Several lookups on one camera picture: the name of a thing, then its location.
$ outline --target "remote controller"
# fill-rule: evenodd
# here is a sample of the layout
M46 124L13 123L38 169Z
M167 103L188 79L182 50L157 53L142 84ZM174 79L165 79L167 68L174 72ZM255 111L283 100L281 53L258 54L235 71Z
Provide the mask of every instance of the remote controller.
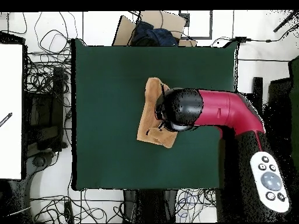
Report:
M267 152L257 152L250 164L261 202L273 211L286 212L290 203L274 158Z

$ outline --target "gray button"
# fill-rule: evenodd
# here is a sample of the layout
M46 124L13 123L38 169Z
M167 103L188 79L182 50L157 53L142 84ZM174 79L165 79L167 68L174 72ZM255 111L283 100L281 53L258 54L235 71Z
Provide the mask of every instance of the gray button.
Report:
M263 156L262 157L262 161L265 162L265 163L268 163L269 162L269 158L267 156Z
M284 202L284 200L286 200L286 198L284 197L284 195L280 192L278 192L278 195L277 195L278 199L282 202Z
M263 186L271 191L279 191L283 186L280 177L272 172L264 173L260 180L262 181Z
M270 168L273 172L276 171L276 167L275 167L274 165L272 165L272 164L269 166L269 168Z
M267 192L266 193L266 198L270 201L273 201L275 199L275 195L272 192Z
M259 169L260 169L260 170L263 170L263 171L264 171L264 170L266 170L266 168L267 168L267 167L266 167L265 164L262 164L262 163L261 163L261 164L259 165Z

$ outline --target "tan cloth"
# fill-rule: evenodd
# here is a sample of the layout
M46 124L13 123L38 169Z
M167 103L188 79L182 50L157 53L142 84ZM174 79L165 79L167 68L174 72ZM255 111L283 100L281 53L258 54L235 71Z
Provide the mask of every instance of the tan cloth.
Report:
M171 148L175 142L177 132L168 131L164 127L159 129L158 127L162 121L157 120L155 116L155 104L162 94L161 85L164 85L164 91L169 89L159 78L148 78L147 80L145 86L145 104L139 123L137 140Z

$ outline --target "green tablecloth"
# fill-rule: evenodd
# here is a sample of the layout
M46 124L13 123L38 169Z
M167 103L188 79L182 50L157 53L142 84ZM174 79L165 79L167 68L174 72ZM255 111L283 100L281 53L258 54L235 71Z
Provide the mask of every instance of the green tablecloth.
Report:
M292 105L292 158L299 171L299 57L289 63L290 76L293 79L293 88L290 93Z
M75 44L77 190L218 187L216 128L178 133L171 149L137 141L137 130L149 77L158 77L170 88L234 91L237 44L226 48L86 47L79 40Z

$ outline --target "tangled wires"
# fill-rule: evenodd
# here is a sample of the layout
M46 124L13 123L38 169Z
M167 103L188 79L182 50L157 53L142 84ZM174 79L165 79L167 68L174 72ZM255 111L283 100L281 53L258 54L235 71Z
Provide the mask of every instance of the tangled wires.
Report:
M61 12L59 12L65 26L66 36L63 35L60 31L53 29L48 31L40 40L36 32L36 26L42 16L42 12L36 24L34 26L34 31L36 34L37 44L43 52L30 52L28 53L28 79L27 79L27 91L30 93L53 93L53 71L54 68L60 67L63 69L63 93L70 93L69 91L69 78L71 77L71 47L70 39L68 35L68 28L65 22L65 19ZM74 18L76 38L78 37L76 20L73 14L69 12L70 15ZM45 48L43 40L50 34L56 32L54 35L49 48ZM51 46L54 39L57 36L61 36L65 39L64 47L58 51L51 51Z
M204 208L215 207L215 191L211 189L180 190L176 203L177 222L200 222L200 213Z
M111 218L108 218L107 213L101 208L91 208L88 204L88 200L86 200L86 190L84 192L84 199L75 201L72 200L69 196L58 195L54 197L43 197L43 198L34 198L32 201L50 201L45 207L41 209L41 211L36 214L33 218L34 223L51 223L51 224L67 224L70 220L71 213L69 209L64 208L64 204L68 201L71 201L72 206L79 207L80 213L76 213L73 215L73 221L75 224L81 224L82 221L86 218L91 218L94 223L110 223L112 219L115 217L119 217L130 221L124 216L122 211L122 206L124 205L124 201L114 201L114 200L97 200L102 202L119 202L119 206L114 206L113 211L114 215ZM87 204L87 208L82 206L82 201L85 201Z

